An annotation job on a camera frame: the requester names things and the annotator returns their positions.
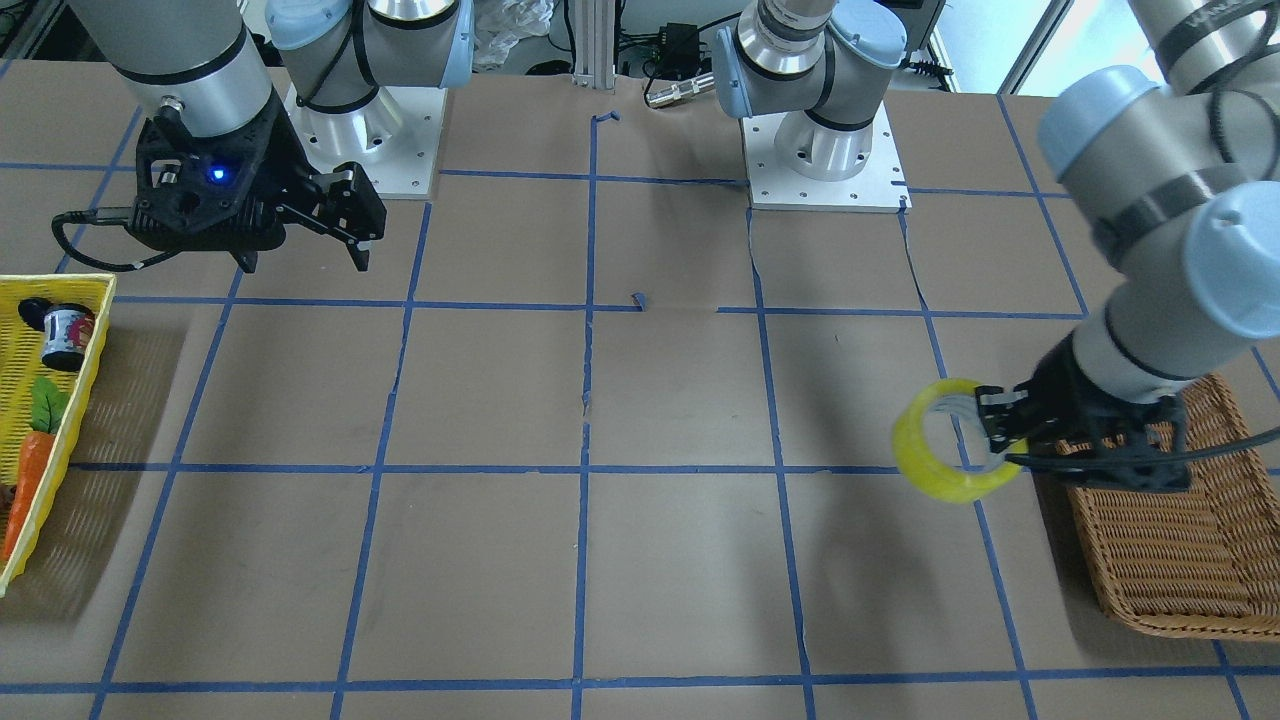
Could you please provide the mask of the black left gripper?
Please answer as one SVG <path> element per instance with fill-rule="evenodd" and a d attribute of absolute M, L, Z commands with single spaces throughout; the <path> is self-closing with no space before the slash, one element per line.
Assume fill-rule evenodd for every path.
<path fill-rule="evenodd" d="M 1114 397 L 1079 368 L 1073 337 L 1015 389 L 977 386 L 975 409 L 992 454 L 1027 442 L 1006 462 L 1089 489 L 1190 488 L 1180 392 L 1160 391 L 1152 402 Z"/>

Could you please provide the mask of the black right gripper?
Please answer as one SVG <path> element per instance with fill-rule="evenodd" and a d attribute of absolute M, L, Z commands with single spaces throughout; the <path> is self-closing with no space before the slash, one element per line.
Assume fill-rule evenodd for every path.
<path fill-rule="evenodd" d="M 159 252 L 228 252 L 253 274 L 285 224 L 338 240 L 357 272 L 385 237 L 387 208 L 365 168 L 317 174 L 279 96 L 229 133 L 197 137 L 165 97 L 136 145 L 137 192 L 128 232 Z"/>

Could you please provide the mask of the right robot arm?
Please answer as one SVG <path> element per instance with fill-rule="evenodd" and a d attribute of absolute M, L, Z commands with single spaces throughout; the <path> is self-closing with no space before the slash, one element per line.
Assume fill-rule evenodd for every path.
<path fill-rule="evenodd" d="M 387 229 L 380 169 L 430 158 L 393 90 L 457 88 L 474 68 L 471 1 L 268 3 L 292 100 L 233 1 L 72 9 L 143 110 L 132 202 L 51 222 L 68 258 L 110 273 L 186 252 L 252 273 L 288 225 L 337 240 L 366 272 Z"/>

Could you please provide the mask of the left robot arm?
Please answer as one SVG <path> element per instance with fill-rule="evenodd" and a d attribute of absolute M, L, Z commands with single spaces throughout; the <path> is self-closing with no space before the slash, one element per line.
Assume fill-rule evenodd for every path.
<path fill-rule="evenodd" d="M 1185 389 L 1277 337 L 1277 4 L 1134 1 L 1162 73 L 1106 67 L 1038 128 L 1055 179 L 1123 275 L 1010 389 L 982 386 L 992 455 L 1088 487 L 1183 492 Z"/>

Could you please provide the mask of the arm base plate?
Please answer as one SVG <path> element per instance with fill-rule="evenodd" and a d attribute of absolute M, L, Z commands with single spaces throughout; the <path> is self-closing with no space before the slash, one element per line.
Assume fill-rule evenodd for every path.
<path fill-rule="evenodd" d="M 445 88 L 384 87 L 364 108 L 326 114 L 297 106 L 296 87 L 289 87 L 285 106 L 319 170 L 356 161 L 381 199 L 426 201 L 436 178 L 449 95 Z"/>
<path fill-rule="evenodd" d="M 803 111 L 740 120 L 755 210 L 896 214 L 913 209 L 887 106 L 842 132 Z"/>

